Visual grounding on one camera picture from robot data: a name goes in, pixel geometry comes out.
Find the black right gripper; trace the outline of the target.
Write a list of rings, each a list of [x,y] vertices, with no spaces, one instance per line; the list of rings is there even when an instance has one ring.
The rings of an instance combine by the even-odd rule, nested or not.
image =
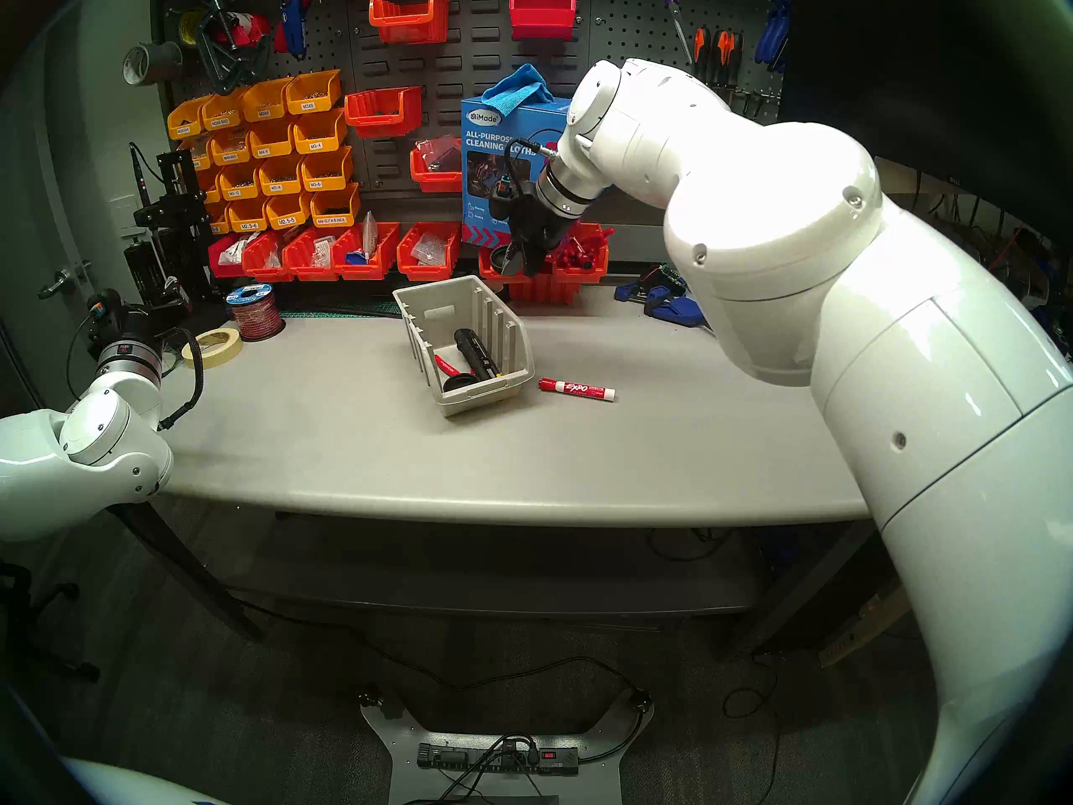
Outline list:
[[[548,207],[532,192],[508,194],[508,265],[523,265],[523,275],[540,274],[548,253],[555,251],[579,219],[578,213]]]

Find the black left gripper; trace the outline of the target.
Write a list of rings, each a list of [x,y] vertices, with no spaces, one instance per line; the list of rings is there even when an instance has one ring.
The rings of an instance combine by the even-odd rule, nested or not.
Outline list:
[[[165,276],[159,295],[159,309],[168,309],[168,322],[164,312],[128,303],[117,291],[105,289],[87,301],[87,347],[105,348],[126,339],[158,348],[166,332],[170,338],[182,333],[194,307],[180,281],[172,275]]]

